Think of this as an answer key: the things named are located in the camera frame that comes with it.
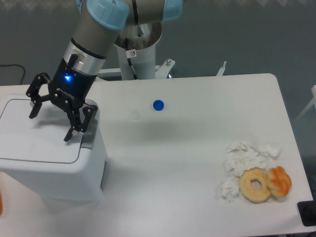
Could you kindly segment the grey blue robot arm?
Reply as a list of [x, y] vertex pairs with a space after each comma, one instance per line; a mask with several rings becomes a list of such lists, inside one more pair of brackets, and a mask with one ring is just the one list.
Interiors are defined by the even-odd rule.
[[26, 95], [35, 118], [43, 102], [50, 101], [63, 110], [70, 121], [64, 138], [85, 133], [95, 117], [97, 106], [85, 98], [93, 85], [109, 50], [127, 26], [161, 23], [181, 16], [181, 0], [78, 0], [79, 24], [51, 79], [47, 73], [35, 76]]

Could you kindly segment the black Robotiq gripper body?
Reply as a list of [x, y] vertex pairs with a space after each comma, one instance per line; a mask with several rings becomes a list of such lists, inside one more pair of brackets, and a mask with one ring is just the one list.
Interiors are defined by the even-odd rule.
[[71, 57], [68, 62], [62, 59], [48, 84], [51, 103], [65, 112], [75, 111], [83, 106], [96, 78], [96, 75], [84, 74], [75, 69], [77, 61], [77, 57]]

